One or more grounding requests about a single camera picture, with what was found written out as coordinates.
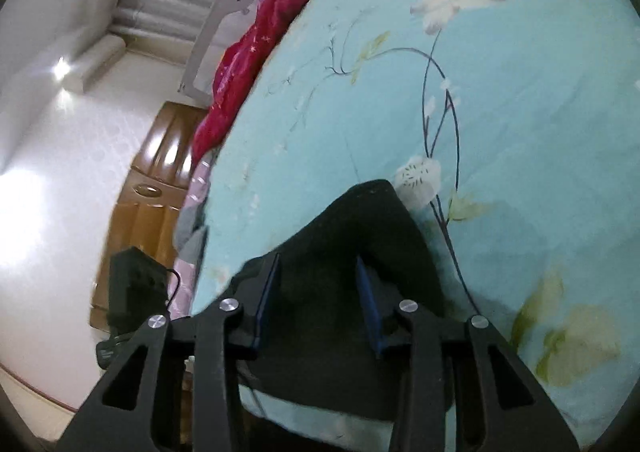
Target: folded black garment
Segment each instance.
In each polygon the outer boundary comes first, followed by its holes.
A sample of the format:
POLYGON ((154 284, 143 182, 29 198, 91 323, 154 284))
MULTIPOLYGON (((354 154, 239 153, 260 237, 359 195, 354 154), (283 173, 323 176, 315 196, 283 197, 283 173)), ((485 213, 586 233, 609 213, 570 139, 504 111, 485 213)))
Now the folded black garment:
MULTIPOLYGON (((408 358, 379 360, 371 350, 356 256, 436 315, 443 316, 444 303, 427 245, 391 184, 377 180, 349 189, 276 251, 281 286, 266 341, 248 364, 252 385, 301 405, 393 421, 408 358)), ((261 260, 247 262, 231 289, 256 275, 261 260)))

